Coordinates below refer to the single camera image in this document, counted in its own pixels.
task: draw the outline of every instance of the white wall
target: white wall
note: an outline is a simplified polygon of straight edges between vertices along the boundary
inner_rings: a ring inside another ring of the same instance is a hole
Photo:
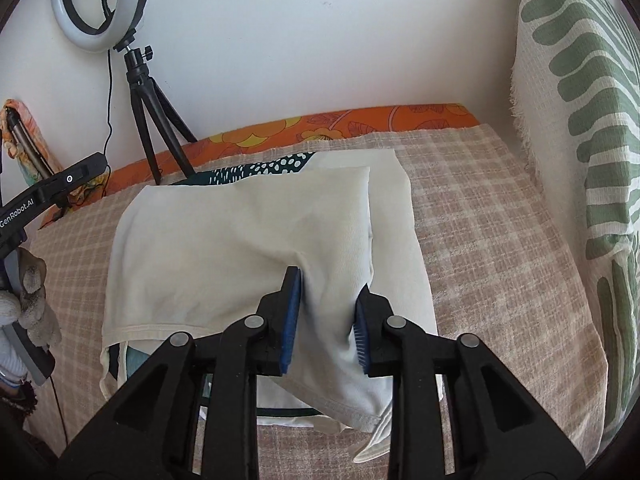
[[[102,21],[99,0],[74,2]],[[461,102],[513,143],[516,10],[517,0],[148,0],[136,46],[153,46],[151,73],[199,138],[340,108]],[[106,54],[69,43],[49,0],[20,1],[0,67],[0,100],[26,103],[63,164],[102,149]],[[108,159],[119,168],[144,153],[121,54],[113,67]],[[5,158],[2,195],[23,188]]]

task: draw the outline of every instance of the green and white striped blanket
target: green and white striped blanket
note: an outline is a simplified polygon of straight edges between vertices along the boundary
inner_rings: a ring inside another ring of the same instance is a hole
[[[514,114],[607,353],[603,442],[638,392],[639,57],[606,0],[520,0]]]

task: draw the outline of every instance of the folded cloth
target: folded cloth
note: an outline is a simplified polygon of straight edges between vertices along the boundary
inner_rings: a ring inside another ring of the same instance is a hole
[[[341,166],[352,169],[321,170]],[[194,337],[221,332],[277,290],[288,265],[303,269],[306,302],[289,373],[277,383],[340,423],[372,433],[356,450],[361,460],[374,458],[372,449],[383,454],[392,383],[366,378],[357,362],[351,333],[357,294],[369,283],[396,314],[436,333],[410,184],[393,150],[315,153],[298,174],[143,190],[114,238],[104,373],[111,344],[164,340],[177,330]],[[259,406],[269,401],[258,392]]]

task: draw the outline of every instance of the tripod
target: tripod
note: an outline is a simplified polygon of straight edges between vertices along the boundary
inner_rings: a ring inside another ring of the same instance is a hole
[[[124,48],[127,50],[124,55],[124,61],[127,65],[127,81],[129,82],[131,92],[133,117],[136,120],[140,141],[142,142],[142,147],[145,149],[146,160],[149,162],[149,167],[151,168],[151,173],[154,176],[156,184],[160,184],[161,174],[158,168],[156,154],[151,145],[151,137],[149,136],[149,129],[146,125],[143,106],[149,112],[151,120],[156,125],[156,128],[158,128],[162,140],[164,140],[164,143],[174,156],[184,176],[195,174],[193,166],[184,154],[171,124],[175,126],[176,130],[180,132],[187,142],[197,142],[198,139],[195,138],[175,111],[174,107],[171,106],[171,103],[162,93],[158,83],[149,75],[149,68],[146,66],[145,59],[147,61],[151,60],[153,56],[151,47],[147,46],[144,54],[140,52],[139,48],[129,48],[128,46]]]

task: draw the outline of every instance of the beige plaid blanket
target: beige plaid blanket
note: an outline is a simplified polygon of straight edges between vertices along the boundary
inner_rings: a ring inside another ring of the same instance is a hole
[[[395,149],[411,180],[415,228],[440,335],[478,334],[590,460],[602,436],[604,352],[566,243],[519,161],[490,127],[316,140],[199,169],[359,148]],[[70,214],[39,231],[31,245],[47,262],[47,297],[62,327],[54,380],[70,437],[104,402],[98,358],[111,242],[120,215],[143,186]],[[38,398],[31,428],[62,452],[49,383]],[[450,442],[448,430],[444,435]],[[326,435],[261,427],[261,477],[384,478],[385,458],[350,462],[347,446],[362,439],[349,430]]]

